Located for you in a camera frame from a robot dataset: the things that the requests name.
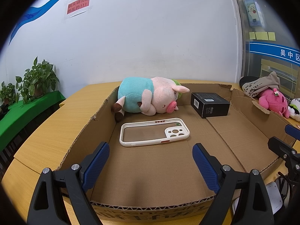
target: white wall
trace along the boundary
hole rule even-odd
[[[55,65],[66,97],[129,76],[240,77],[236,0],[91,0],[90,11],[64,20],[67,1],[18,30],[2,51],[1,82],[15,83],[36,56]]]

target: metal screw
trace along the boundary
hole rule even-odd
[[[259,175],[259,174],[260,174],[259,171],[258,171],[257,169],[253,169],[253,170],[252,170],[252,173],[253,173],[254,175]]]
[[[43,169],[43,173],[44,173],[44,174],[49,173],[49,171],[50,171],[50,169],[47,168],[47,167]]]
[[[231,169],[231,168],[230,168],[230,166],[228,166],[228,165],[224,165],[224,166],[223,166],[223,170],[224,170],[224,171],[230,171],[230,169]]]
[[[79,165],[78,165],[78,164],[74,164],[74,165],[71,166],[71,168],[72,168],[73,170],[77,170],[77,169],[79,168]]]

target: cardboard tray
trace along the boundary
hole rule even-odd
[[[87,192],[101,219],[153,222],[206,212],[214,192],[207,188],[192,158],[195,143],[202,143],[221,164],[241,172],[256,168],[263,178],[281,163],[268,149],[268,138],[276,136],[294,144],[295,139],[284,131],[287,120],[277,113],[263,112],[242,91],[231,91],[231,85],[183,85],[190,93],[178,100],[178,111],[151,117],[126,113],[120,123],[115,122],[111,112],[111,106],[117,101],[116,88],[66,153],[59,169],[80,163],[101,141],[109,143],[110,157],[94,188]],[[201,118],[190,105],[192,92],[215,92],[230,101],[228,115]],[[119,143],[122,124],[167,118],[181,118],[190,136],[150,146],[123,147]]]

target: chinese characters on red sign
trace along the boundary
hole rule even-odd
[[[90,5],[90,0],[77,0],[75,2],[72,2],[68,5],[67,14],[77,11],[78,9],[87,7],[88,5]]]

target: green table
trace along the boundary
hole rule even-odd
[[[9,112],[0,120],[0,152],[31,120],[62,100],[65,97],[59,91],[53,91],[28,104],[21,100],[11,105]]]

